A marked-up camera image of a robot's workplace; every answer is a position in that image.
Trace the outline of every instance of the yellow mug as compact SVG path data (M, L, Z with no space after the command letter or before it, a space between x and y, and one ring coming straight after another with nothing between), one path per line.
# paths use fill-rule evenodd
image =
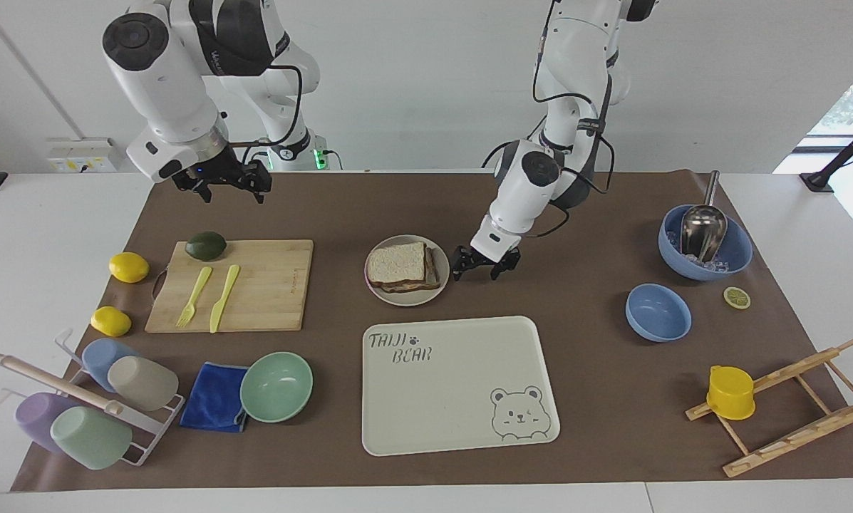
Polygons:
M755 413L753 378L743 369L715 365L710 370L706 402L717 415L742 421Z

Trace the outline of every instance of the folded cloth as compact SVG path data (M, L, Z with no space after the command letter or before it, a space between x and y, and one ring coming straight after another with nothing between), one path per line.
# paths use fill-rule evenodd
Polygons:
M242 432L246 411L239 387L248 367L219 365L205 361L185 403L179 425L207 431Z

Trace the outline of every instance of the wall socket box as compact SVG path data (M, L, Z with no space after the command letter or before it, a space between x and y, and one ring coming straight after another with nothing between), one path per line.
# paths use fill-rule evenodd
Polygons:
M47 160L54 172L117 172L123 156L107 139L50 139Z

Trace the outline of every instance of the white plate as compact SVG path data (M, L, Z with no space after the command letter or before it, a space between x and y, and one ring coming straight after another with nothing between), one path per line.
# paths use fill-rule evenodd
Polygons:
M422 242L426 244L426 247L430 248L433 251L433 263L435 263L435 273L439 277L439 288L432 290L413 290L413 292L385 292L382 289L377 288L377 286L372 286L370 282L368 282L368 276L366 276L366 270L368 269L368 260L372 256L372 251L377 249L381 249L383 247L389 246L400 246L401 244L410 244L413 242ZM426 237L420 236L394 236L389 237L380 243L378 246L372 248L370 254L366 257L366 262L363 263L363 281L366 282L366 286L368 289L375 294L376 298L383 300L386 303L394 306L419 306L423 303L429 302L433 300L436 296L440 294L440 292L445 289L445 285L448 284L448 277L452 274L452 266L448 263L448 256L446 256L445 251L439 247L439 244L436 244L433 241L430 241Z
M559 413L531 319L381 324L363 335L369 454L544 444L557 436Z

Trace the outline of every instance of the bear drawing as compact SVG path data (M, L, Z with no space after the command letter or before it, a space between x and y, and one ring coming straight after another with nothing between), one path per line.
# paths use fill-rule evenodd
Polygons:
M540 389L530 386L524 392L508 393L497 388L490 394L495 405L492 429L504 441L546 439L550 419L540 403Z

